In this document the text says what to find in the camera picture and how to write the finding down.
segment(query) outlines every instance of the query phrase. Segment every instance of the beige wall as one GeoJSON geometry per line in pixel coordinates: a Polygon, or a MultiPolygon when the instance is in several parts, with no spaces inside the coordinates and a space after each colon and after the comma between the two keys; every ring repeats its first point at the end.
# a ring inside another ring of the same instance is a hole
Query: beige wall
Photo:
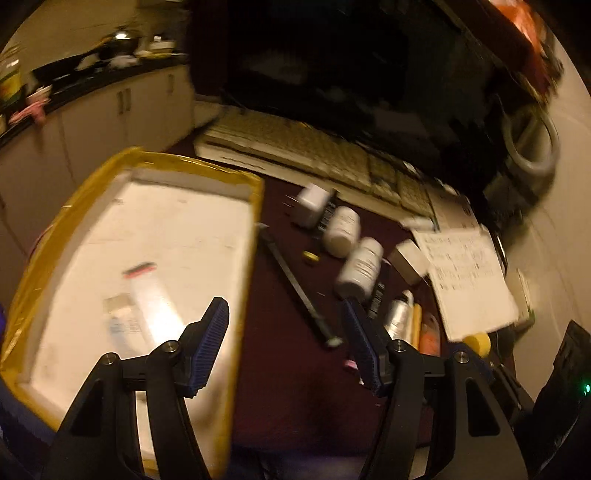
{"type": "Polygon", "coordinates": [[[136,8],[138,0],[46,0],[12,36],[22,71],[90,50],[116,27],[137,20],[145,35],[163,28],[172,9],[136,8]]]}
{"type": "Polygon", "coordinates": [[[550,116],[561,142],[549,194],[527,216],[508,248],[509,263],[525,272],[535,326],[515,347],[517,377],[537,396],[573,319],[591,332],[591,97],[562,47],[565,73],[550,116]]]}

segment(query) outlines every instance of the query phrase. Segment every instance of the white cabinet door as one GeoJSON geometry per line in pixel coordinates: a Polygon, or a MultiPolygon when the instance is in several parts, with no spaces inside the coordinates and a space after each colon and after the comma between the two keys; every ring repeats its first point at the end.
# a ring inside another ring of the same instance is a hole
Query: white cabinet door
{"type": "Polygon", "coordinates": [[[193,105],[195,94],[186,65],[166,70],[167,102],[166,127],[167,148],[186,137],[193,129],[193,105]]]}
{"type": "Polygon", "coordinates": [[[24,268],[25,255],[0,220],[0,304],[6,315],[24,268]]]}
{"type": "Polygon", "coordinates": [[[76,185],[128,146],[124,84],[86,95],[60,109],[76,185]]]}
{"type": "Polygon", "coordinates": [[[56,113],[29,127],[0,151],[4,219],[25,251],[74,193],[56,113]]]}
{"type": "Polygon", "coordinates": [[[167,148],[165,116],[166,80],[164,71],[140,75],[125,82],[125,116],[128,143],[144,150],[167,148]]]}

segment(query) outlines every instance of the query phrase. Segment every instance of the notepad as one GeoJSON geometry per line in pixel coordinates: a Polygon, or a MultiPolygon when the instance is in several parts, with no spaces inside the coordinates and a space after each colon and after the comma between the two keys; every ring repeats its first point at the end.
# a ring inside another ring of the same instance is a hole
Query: notepad
{"type": "Polygon", "coordinates": [[[493,332],[518,318],[487,231],[413,232],[431,263],[429,277],[449,341],[493,332]]]}

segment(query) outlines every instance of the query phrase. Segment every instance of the small yellow object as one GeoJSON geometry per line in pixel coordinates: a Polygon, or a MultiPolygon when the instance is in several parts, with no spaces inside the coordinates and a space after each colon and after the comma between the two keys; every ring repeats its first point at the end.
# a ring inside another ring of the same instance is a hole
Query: small yellow object
{"type": "Polygon", "coordinates": [[[318,255],[314,255],[312,252],[308,252],[308,250],[304,251],[302,256],[304,257],[304,261],[310,265],[316,265],[320,261],[318,255]]]}
{"type": "Polygon", "coordinates": [[[414,304],[413,308],[413,335],[411,336],[411,343],[413,347],[418,350],[418,341],[421,338],[421,320],[423,319],[423,309],[418,303],[414,304]]]}
{"type": "Polygon", "coordinates": [[[491,338],[487,333],[481,332],[468,335],[462,342],[474,350],[481,358],[486,358],[491,352],[491,338]]]}

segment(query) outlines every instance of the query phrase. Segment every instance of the metal screw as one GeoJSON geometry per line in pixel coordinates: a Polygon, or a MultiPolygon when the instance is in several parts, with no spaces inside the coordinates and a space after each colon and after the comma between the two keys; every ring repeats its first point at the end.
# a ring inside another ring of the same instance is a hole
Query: metal screw
{"type": "Polygon", "coordinates": [[[100,357],[100,363],[103,365],[112,365],[117,361],[118,357],[116,353],[106,353],[100,357]]]}
{"type": "Polygon", "coordinates": [[[394,340],[394,350],[397,352],[404,352],[406,350],[404,342],[402,340],[394,340]]]}
{"type": "Polygon", "coordinates": [[[169,340],[162,345],[162,350],[166,353],[173,353],[178,350],[178,342],[176,340],[169,340]]]}
{"type": "Polygon", "coordinates": [[[468,360],[470,359],[470,357],[468,357],[468,354],[466,352],[456,352],[453,354],[454,359],[456,360],[456,362],[460,363],[460,364],[466,364],[468,363],[468,360]]]}

